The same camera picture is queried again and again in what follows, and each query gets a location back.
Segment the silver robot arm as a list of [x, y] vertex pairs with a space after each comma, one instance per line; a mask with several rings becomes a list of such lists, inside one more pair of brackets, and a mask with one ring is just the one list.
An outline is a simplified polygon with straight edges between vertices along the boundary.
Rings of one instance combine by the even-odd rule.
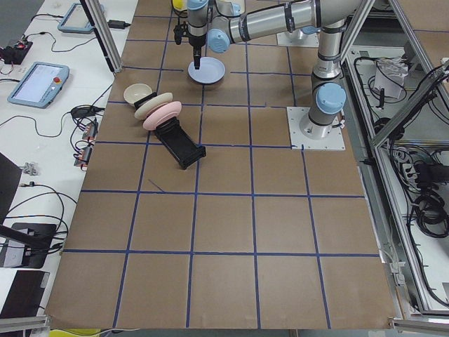
[[235, 44], [283, 32], [315, 34], [320, 23], [316, 17], [318, 8], [317, 1], [289, 1], [235, 18], [219, 16], [213, 19], [208, 37]]
[[[225, 88], [219, 81], [207, 85], [207, 105], [281, 108], [312, 103], [315, 88], [332, 83], [341, 74], [341, 43], [347, 18], [360, 1], [246, 1], [235, 11], [229, 1], [188, 1], [187, 36], [194, 64], [202, 65], [204, 46], [224, 53], [232, 44], [246, 46], [245, 72]], [[278, 33], [319, 30], [316, 59], [307, 52], [283, 52], [277, 59], [273, 46], [257, 44]]]

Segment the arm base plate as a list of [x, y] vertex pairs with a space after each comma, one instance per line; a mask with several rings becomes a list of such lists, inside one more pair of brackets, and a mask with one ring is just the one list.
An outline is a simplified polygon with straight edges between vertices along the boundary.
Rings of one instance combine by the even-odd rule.
[[309, 119], [309, 107], [287, 107], [290, 146], [294, 150], [346, 150], [338, 118], [327, 126], [318, 126]]
[[279, 46], [318, 48], [319, 36], [317, 33], [305, 34], [298, 29], [292, 33], [282, 32], [276, 35], [277, 44]]

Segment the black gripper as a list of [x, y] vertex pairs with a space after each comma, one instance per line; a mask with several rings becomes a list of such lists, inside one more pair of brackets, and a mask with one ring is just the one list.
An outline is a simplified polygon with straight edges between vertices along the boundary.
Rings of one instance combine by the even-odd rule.
[[189, 44], [193, 49], [194, 58], [194, 69], [199, 69], [201, 66], [201, 48], [206, 45], [206, 35], [207, 35], [207, 24], [200, 22], [199, 24], [194, 24], [189, 21], [188, 23], [188, 38]]

